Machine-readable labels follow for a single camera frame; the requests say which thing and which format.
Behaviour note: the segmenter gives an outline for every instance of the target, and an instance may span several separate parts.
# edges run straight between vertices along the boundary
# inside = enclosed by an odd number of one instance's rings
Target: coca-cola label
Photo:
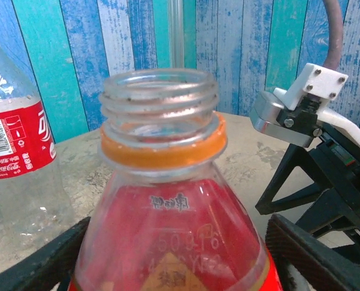
[[[56,156],[42,102],[0,113],[0,179],[50,164]]]

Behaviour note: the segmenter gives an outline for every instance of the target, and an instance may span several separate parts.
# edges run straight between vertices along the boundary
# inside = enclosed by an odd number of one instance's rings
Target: screw
[[[321,136],[323,134],[323,131],[321,130],[321,129],[315,129],[314,131],[313,131],[313,136],[315,136],[315,137],[319,137],[319,136]]]
[[[292,127],[294,125],[294,120],[290,119],[290,118],[285,119],[284,124],[285,124],[286,127]]]

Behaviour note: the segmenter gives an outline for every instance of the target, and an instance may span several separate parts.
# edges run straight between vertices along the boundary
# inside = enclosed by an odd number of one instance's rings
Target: table surface
[[[216,164],[264,237],[270,215],[259,215],[254,206],[273,177],[288,144],[255,131],[249,118],[229,114],[223,116],[227,123],[228,146]],[[96,130],[57,144],[63,184],[73,201],[76,221],[91,215],[112,173],[112,169],[97,155],[99,141]],[[302,170],[296,169],[277,197],[290,195],[311,183]],[[309,206],[280,214],[295,222]],[[332,233],[321,240],[331,247],[344,245],[348,241],[343,233]],[[18,258],[1,262],[0,272],[17,262]]]

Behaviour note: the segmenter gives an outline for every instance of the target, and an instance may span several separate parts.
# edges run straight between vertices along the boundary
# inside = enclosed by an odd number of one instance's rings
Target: clear plastic bottle
[[[39,93],[0,48],[0,252],[35,250],[73,222]]]
[[[282,290],[264,243],[214,160],[227,143],[205,72],[156,69],[104,83],[102,157],[116,168],[70,290]]]

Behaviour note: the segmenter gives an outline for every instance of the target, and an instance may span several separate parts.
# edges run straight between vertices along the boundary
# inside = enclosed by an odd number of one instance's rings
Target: wooden plank
[[[217,6],[219,0],[196,0],[197,68],[217,78]]]
[[[349,78],[330,107],[355,124],[360,124],[360,0],[348,3],[339,71],[348,74]]]
[[[344,18],[348,0],[339,0],[339,3]],[[324,63],[328,52],[328,40],[328,19],[325,7],[322,1],[308,0],[297,74],[308,62],[317,65]]]
[[[217,110],[238,114],[243,0],[220,1],[217,17]]]
[[[56,142],[88,131],[58,0],[13,0]]]
[[[98,0],[109,74],[134,70],[127,0]]]
[[[23,41],[12,2],[0,1],[0,46],[14,64],[36,86],[32,65]]]
[[[273,0],[245,0],[244,7],[239,115],[248,116],[265,88]]]
[[[186,68],[196,68],[196,0],[183,1],[184,59]]]
[[[128,1],[135,69],[157,67],[152,0]]]
[[[274,0],[266,90],[288,89],[296,79],[307,0]]]
[[[155,48],[158,68],[170,68],[168,1],[153,0]]]
[[[95,130],[105,120],[98,96],[109,77],[97,1],[60,0],[60,3],[89,130]]]

